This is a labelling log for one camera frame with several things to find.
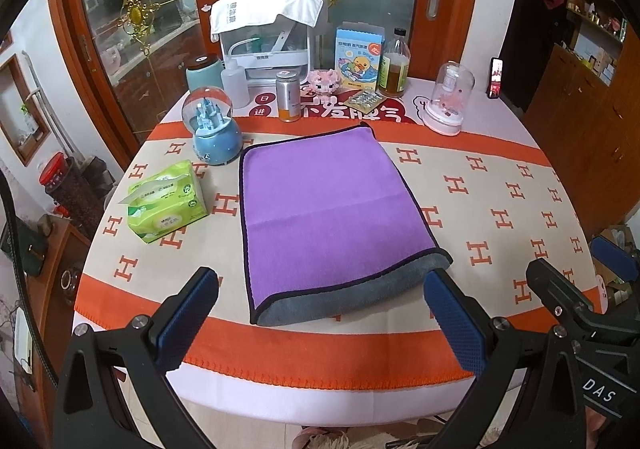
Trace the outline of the purple and grey towel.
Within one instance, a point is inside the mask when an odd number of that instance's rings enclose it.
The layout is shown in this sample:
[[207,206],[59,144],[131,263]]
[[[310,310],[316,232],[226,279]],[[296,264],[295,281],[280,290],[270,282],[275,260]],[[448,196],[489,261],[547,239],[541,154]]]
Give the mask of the purple and grey towel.
[[367,124],[251,146],[239,183],[254,325],[353,313],[452,263]]

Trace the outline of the wooden side cabinet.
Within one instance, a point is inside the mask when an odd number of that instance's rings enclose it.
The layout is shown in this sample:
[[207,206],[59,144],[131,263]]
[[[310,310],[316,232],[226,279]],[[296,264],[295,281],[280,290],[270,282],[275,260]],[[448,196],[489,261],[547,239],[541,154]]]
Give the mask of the wooden side cabinet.
[[614,0],[559,0],[523,119],[587,237],[639,205],[639,32]]

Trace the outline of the dark green handbag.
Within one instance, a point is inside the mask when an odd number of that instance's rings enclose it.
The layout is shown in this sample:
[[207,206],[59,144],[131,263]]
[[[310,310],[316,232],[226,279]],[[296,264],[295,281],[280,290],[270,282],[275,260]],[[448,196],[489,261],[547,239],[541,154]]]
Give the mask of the dark green handbag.
[[19,218],[16,220],[18,254],[26,276],[37,278],[42,273],[48,252],[48,241],[44,235],[32,229]]

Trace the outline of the green tissue pack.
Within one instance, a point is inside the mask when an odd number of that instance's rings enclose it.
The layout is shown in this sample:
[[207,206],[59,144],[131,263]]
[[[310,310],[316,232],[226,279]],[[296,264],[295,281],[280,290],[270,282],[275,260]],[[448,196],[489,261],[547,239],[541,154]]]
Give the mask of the green tissue pack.
[[201,182],[189,160],[129,187],[119,201],[127,211],[127,225],[144,243],[152,243],[204,218]]

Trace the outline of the pink glass dome ornament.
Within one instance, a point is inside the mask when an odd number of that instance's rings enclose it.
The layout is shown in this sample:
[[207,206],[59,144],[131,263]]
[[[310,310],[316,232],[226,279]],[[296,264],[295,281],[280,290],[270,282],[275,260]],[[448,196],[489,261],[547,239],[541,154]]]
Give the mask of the pink glass dome ornament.
[[424,122],[436,133],[456,136],[462,131],[475,78],[473,73],[455,61],[447,61],[438,72],[431,94],[425,104]]

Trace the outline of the smartphone on stand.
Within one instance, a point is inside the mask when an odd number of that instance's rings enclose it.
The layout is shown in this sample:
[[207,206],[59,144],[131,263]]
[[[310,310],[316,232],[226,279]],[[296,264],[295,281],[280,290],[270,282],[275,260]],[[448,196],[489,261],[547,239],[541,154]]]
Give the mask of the smartphone on stand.
[[500,97],[503,72],[503,60],[492,57],[489,69],[489,82],[487,86],[487,96],[491,99]]

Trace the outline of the red lidded jar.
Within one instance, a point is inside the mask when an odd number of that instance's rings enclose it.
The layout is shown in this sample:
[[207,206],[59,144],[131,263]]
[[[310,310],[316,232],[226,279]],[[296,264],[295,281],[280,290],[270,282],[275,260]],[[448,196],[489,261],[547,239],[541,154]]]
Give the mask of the red lidded jar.
[[57,152],[49,162],[44,165],[38,180],[42,187],[51,189],[62,182],[67,172],[68,164],[65,154],[63,154],[63,152]]

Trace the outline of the glass bottle amber liquid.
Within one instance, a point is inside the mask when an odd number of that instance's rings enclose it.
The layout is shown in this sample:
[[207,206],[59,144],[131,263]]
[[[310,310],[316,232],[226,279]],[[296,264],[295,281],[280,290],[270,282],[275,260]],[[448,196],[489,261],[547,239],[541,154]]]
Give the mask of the glass bottle amber liquid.
[[386,97],[404,94],[411,53],[407,43],[407,30],[396,28],[391,38],[385,41],[378,68],[378,91]]

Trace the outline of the foil pill blister pack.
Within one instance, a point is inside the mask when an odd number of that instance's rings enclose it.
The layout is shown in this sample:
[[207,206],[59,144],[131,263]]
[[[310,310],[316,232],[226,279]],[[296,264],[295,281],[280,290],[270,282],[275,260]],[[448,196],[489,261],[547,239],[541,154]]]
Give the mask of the foil pill blister pack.
[[369,114],[374,109],[378,108],[382,102],[385,102],[386,97],[378,94],[377,92],[358,91],[350,95],[345,101],[344,105],[350,109],[354,109],[362,114]]

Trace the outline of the blue castle snow globe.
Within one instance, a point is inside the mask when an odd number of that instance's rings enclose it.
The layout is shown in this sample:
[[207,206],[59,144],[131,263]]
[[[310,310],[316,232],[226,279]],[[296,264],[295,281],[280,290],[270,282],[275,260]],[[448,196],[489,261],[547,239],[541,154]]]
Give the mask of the blue castle snow globe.
[[190,91],[182,104],[183,124],[192,134],[194,154],[208,165],[224,165],[241,152],[243,137],[232,117],[232,101],[219,87]]

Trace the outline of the pink plush toy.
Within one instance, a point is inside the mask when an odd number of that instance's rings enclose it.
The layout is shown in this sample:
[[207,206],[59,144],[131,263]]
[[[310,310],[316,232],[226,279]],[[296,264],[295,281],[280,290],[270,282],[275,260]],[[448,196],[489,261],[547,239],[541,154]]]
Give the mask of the pink plush toy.
[[333,69],[311,70],[302,85],[306,95],[333,96],[342,85],[340,74]]

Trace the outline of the blue duck carton box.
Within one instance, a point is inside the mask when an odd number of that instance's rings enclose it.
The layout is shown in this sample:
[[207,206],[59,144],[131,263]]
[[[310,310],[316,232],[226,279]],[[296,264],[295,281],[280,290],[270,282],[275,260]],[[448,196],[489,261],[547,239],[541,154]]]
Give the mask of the blue duck carton box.
[[385,42],[385,29],[343,22],[335,31],[335,68],[344,87],[374,91]]

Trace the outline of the silver orange can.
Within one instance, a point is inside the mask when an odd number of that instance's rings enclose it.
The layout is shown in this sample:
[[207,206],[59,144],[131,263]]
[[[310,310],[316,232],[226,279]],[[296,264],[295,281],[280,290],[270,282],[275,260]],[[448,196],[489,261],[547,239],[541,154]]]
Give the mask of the silver orange can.
[[299,76],[292,70],[280,70],[276,76],[278,117],[283,122],[295,122],[302,116]]

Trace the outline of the teal canister brown lid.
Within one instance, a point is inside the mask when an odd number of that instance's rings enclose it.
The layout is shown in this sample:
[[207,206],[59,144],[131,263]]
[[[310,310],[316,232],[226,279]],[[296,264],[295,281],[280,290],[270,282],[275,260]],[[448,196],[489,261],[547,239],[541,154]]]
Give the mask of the teal canister brown lid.
[[186,64],[186,85],[193,92],[201,87],[222,87],[224,63],[216,54],[198,56]]

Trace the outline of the white translucent plastic bottle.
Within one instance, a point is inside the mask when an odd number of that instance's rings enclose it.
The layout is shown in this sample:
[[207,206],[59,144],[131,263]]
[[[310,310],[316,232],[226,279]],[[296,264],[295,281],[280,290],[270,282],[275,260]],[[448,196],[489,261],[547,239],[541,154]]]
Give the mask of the white translucent plastic bottle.
[[220,76],[224,91],[231,99],[233,107],[246,107],[250,103],[250,91],[245,69],[235,59],[228,58],[224,61],[224,70]]

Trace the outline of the white clear storage box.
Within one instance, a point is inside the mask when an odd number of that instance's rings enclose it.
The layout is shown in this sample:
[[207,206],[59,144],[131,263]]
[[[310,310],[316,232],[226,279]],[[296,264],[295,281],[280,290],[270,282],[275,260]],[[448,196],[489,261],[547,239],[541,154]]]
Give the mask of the white clear storage box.
[[273,85],[277,73],[291,71],[300,82],[314,65],[316,32],[306,24],[277,16],[272,24],[224,32],[219,42],[224,59],[245,70],[250,87]]

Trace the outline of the white cloth bag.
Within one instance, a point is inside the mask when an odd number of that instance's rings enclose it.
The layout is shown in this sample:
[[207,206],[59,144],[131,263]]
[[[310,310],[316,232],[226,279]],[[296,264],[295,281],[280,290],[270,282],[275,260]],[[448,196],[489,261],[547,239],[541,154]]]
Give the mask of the white cloth bag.
[[273,24],[279,16],[314,28],[324,0],[218,0],[209,9],[209,36],[213,43],[222,34],[244,27]]

